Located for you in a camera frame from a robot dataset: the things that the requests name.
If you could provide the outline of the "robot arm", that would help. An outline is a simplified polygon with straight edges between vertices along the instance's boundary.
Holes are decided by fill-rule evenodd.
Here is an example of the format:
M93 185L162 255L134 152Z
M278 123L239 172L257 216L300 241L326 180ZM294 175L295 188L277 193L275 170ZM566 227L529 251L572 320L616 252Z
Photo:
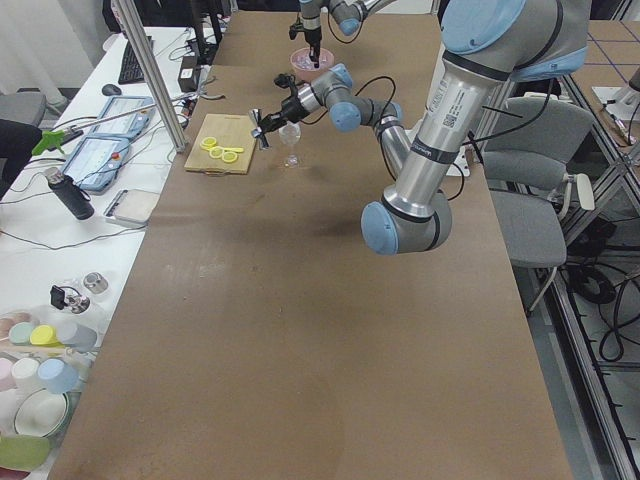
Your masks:
M354 1L350 4L338 0L300 1L296 21L289 27L289 37L294 40L299 33L304 35L309 45L309 59L312 65L318 68L322 41L320 16L323 9L327 10L344 35L352 36L359 31L369 16L390 4L391 1L385 0Z
M381 255L434 249L452 225L441 182L487 96L507 80L554 78L579 69L586 58L590 9L588 1L450 2L441 21L444 75L413 138L401 124L397 104L352 93L352 78L342 64L309 84L292 85L280 111L254 118L252 135L266 147L266 133L320 108L342 132L371 127L395 182L362 212L367 246Z

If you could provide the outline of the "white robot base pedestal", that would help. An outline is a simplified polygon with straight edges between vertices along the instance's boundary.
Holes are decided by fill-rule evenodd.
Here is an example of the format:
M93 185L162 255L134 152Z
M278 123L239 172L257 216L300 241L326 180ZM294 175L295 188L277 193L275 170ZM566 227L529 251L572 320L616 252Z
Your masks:
M408 140L410 143L413 142L416 134L417 134L417 129L416 128L412 128L412 129L406 129L405 133L408 137ZM454 163L448 168L446 175L448 177L460 177L460 176L464 176L464 177L469 177L471 174L471 170L469 167L469 162L467 160L467 149L465 146L461 146L459 149L459 153L457 154Z

